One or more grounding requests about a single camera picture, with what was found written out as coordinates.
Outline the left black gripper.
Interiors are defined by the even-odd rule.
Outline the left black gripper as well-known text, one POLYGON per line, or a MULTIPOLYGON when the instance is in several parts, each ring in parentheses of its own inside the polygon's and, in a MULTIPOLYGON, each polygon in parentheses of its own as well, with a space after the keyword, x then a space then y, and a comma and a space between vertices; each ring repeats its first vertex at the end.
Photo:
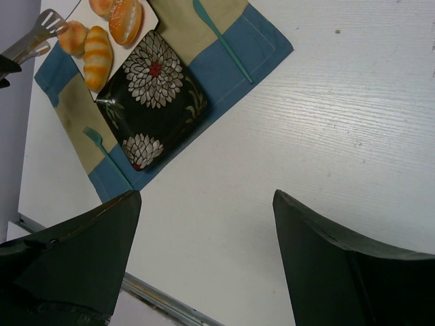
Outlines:
POLYGON ((4 55, 0 55, 0 89, 7 88, 10 86, 10 83, 6 79, 6 76, 11 73, 19 73, 22 71, 20 65, 9 58, 6 58, 4 55))

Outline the metal serving tongs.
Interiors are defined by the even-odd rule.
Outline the metal serving tongs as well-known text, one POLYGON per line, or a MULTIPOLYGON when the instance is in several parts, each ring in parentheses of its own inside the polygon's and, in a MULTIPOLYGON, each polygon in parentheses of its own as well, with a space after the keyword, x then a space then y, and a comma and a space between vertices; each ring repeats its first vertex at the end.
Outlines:
POLYGON ((67 22, 53 9, 37 17, 33 28, 1 55, 21 65, 24 61, 45 54, 50 49, 48 39, 58 37, 68 29, 67 22))

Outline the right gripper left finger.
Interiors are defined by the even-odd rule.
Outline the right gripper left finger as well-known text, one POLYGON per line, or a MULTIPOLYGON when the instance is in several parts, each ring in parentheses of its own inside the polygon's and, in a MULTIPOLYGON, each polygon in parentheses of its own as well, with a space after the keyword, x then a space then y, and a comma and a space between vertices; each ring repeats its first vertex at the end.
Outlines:
POLYGON ((2 325, 108 325, 139 214, 130 190, 39 232, 1 244, 2 325))

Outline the striped long bread roll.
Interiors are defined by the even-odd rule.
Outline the striped long bread roll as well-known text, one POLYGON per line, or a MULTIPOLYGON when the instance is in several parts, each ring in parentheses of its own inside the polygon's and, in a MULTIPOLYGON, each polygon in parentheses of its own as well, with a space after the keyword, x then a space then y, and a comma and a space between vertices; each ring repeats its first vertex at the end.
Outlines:
POLYGON ((113 63, 113 50, 105 29, 93 26, 84 44, 84 80, 88 89, 99 93, 106 84, 113 63))

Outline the round orange bread roll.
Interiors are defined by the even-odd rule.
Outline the round orange bread roll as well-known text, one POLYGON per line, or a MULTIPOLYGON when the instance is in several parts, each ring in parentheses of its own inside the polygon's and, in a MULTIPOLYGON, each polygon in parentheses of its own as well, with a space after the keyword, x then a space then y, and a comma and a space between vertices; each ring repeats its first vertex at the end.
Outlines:
POLYGON ((81 22, 72 20, 67 23, 67 30, 59 36, 58 42, 65 53, 80 57, 84 54, 87 35, 88 28, 81 22))

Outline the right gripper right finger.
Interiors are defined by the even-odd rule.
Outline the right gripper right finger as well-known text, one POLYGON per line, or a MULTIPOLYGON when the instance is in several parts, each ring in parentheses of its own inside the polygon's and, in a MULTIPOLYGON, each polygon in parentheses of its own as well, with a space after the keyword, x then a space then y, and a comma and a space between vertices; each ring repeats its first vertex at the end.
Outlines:
POLYGON ((346 228, 283 191, 273 210, 297 325, 433 325, 434 256, 346 228))

